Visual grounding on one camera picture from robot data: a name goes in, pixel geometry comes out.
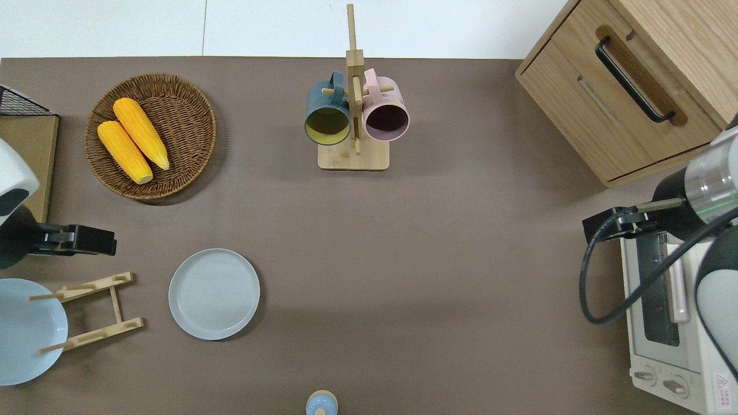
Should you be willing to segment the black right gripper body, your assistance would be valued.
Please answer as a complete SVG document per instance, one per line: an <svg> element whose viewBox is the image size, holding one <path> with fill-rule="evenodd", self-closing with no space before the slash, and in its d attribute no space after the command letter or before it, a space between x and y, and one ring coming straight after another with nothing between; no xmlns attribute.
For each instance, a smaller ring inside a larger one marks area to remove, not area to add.
<svg viewBox="0 0 738 415"><path fill-rule="evenodd" d="M596 236L597 230L601 228L602 224L616 214L619 214L617 220L614 223L607 224L599 236ZM593 239L597 242L619 238L635 239L640 235L661 232L661 224L651 218L649 213L635 213L629 211L626 207L612 207L589 216L582 220L582 227L587 242L591 242Z"/></svg>

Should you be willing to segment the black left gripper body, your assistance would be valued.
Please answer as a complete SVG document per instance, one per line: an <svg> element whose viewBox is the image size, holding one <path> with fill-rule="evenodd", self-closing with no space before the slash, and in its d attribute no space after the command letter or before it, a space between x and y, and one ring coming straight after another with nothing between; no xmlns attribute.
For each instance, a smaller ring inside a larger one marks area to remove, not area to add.
<svg viewBox="0 0 738 415"><path fill-rule="evenodd" d="M116 249L118 241L114 232L82 224L40 224L40 235L35 239L35 255L74 256L80 253L114 256Z"/></svg>

